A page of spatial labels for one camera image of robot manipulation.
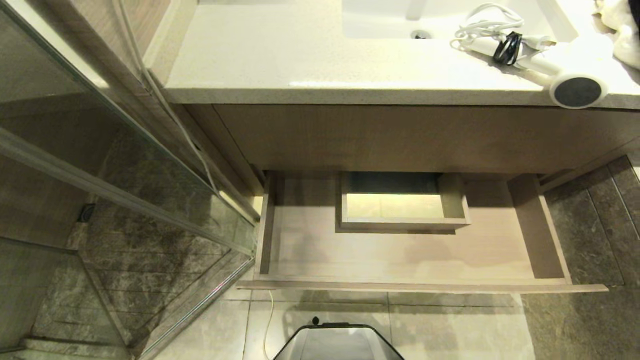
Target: white towel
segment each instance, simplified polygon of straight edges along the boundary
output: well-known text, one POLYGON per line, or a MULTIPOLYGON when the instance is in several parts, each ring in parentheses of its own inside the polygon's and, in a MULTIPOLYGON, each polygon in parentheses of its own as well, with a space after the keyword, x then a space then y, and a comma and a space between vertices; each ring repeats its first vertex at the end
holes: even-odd
POLYGON ((638 27, 627 0, 596 0, 602 23, 616 30, 613 55, 640 70, 638 27))

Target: countertop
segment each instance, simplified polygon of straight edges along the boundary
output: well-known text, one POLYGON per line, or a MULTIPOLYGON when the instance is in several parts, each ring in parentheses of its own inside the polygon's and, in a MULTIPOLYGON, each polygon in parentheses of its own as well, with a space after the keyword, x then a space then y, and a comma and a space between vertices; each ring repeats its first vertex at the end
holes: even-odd
MULTIPOLYGON (((340 0, 204 2, 164 84, 173 102, 553 105, 546 76, 493 66, 448 40, 345 37, 340 0)), ((590 11, 572 7, 578 26, 590 11)), ((640 109, 640 71, 611 67, 597 107, 640 109)))

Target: beige floor tile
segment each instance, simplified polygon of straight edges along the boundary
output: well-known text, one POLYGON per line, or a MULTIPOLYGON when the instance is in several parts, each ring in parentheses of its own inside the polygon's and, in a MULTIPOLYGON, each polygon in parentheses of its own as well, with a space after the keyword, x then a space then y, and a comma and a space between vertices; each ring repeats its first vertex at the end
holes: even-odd
POLYGON ((390 317, 406 360, 534 359, 520 307, 391 306, 390 317))
MULTIPOLYGON (((327 302, 339 304, 386 304, 387 293, 365 291, 271 290, 274 301, 327 302)), ((254 290, 254 301, 271 301, 269 291, 254 290)))
MULTIPOLYGON (((253 279, 253 267, 247 270, 244 275, 240 277, 238 281, 249 281, 253 279)), ((236 288, 236 284, 233 284, 225 293, 222 295, 222 299, 224 300, 251 300, 251 290, 238 289, 236 288)))
POLYGON ((242 360, 248 313, 248 301, 216 301, 155 359, 242 360))
MULTIPOLYGON (((270 309, 270 302, 251 302, 244 360, 264 359, 262 347, 270 309)), ((273 358, 299 327, 311 324, 314 316, 317 316, 321 323, 364 323, 374 327, 386 339, 390 339, 387 309, 386 305, 374 304, 275 302, 266 342, 267 354, 269 358, 273 358)))
POLYGON ((519 294, 389 293, 391 305, 522 307, 519 294))

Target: sink drain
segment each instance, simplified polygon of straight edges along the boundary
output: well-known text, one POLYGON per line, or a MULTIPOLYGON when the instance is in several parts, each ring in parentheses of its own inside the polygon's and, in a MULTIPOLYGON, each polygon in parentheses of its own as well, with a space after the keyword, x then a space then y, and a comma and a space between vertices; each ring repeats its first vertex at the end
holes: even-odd
POLYGON ((410 35, 411 38, 431 38, 431 34, 426 30, 413 30, 410 35))

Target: vanity cabinet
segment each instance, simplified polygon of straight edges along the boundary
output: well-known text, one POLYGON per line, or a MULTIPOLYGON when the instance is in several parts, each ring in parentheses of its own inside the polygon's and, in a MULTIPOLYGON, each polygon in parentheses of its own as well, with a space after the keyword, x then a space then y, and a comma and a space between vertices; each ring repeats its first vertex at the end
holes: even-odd
POLYGON ((521 106, 216 104, 265 170, 550 174, 640 135, 640 113, 521 106))
POLYGON ((213 106, 246 160, 267 176, 255 274, 240 287, 607 291, 572 283, 539 179, 633 142, 636 111, 213 106), (460 203, 441 221, 354 221, 344 214, 341 181, 356 171, 444 173, 443 209, 460 203))

